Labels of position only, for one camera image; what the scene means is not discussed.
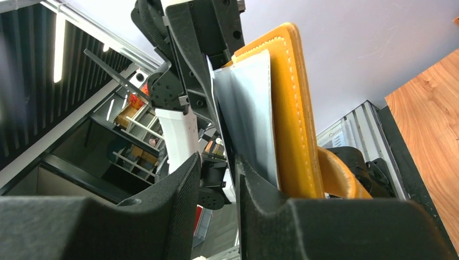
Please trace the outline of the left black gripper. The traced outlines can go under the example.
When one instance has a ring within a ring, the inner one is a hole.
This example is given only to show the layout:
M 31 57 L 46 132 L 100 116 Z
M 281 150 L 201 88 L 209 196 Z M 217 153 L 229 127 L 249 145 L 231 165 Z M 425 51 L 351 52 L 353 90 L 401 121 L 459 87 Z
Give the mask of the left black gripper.
M 245 45 L 241 18 L 244 1 L 164 1 L 165 25 L 174 58 L 194 114 L 219 130 L 211 72 L 227 64 Z

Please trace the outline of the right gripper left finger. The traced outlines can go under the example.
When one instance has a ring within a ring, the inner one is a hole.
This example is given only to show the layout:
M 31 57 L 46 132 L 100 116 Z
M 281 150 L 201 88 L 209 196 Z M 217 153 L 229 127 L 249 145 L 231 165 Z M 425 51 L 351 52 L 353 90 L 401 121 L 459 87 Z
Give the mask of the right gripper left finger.
M 201 158 L 119 205 L 90 197 L 1 198 L 1 259 L 190 259 Z

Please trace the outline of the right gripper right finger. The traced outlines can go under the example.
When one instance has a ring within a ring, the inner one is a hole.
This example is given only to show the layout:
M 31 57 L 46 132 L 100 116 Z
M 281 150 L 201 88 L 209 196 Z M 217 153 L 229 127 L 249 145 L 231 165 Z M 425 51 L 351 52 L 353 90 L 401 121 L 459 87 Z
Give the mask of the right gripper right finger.
M 458 259 L 414 202 L 290 198 L 242 157 L 234 171 L 242 259 Z

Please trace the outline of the grey credit card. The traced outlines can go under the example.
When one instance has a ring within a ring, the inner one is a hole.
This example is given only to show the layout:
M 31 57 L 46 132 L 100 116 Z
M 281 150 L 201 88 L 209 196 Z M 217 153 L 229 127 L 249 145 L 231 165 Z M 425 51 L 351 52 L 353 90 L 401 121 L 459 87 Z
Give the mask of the grey credit card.
M 275 188 L 280 188 L 274 143 L 271 56 L 268 50 L 211 73 L 222 138 Z

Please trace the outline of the yellow leather card holder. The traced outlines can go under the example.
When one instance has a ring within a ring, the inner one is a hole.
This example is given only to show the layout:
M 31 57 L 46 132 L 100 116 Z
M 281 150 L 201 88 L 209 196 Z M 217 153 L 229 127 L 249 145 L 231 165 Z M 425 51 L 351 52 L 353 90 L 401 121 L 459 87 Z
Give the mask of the yellow leather card holder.
M 283 23 L 243 46 L 222 68 L 263 50 L 271 56 L 278 190 L 303 199 L 323 199 L 326 194 L 369 199 L 369 192 L 350 169 L 332 152 L 317 145 L 301 37 L 295 24 Z M 229 159 L 239 156 L 231 148 L 226 149 Z

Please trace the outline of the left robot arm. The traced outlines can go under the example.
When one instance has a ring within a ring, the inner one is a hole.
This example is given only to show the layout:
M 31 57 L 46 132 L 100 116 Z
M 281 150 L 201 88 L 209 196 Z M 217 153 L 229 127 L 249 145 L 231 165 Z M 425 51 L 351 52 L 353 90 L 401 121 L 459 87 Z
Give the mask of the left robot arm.
M 163 59 L 148 78 L 147 100 L 165 135 L 161 178 L 199 150 L 213 128 L 208 148 L 220 136 L 211 73 L 244 45 L 243 1 L 136 1 L 131 19 Z

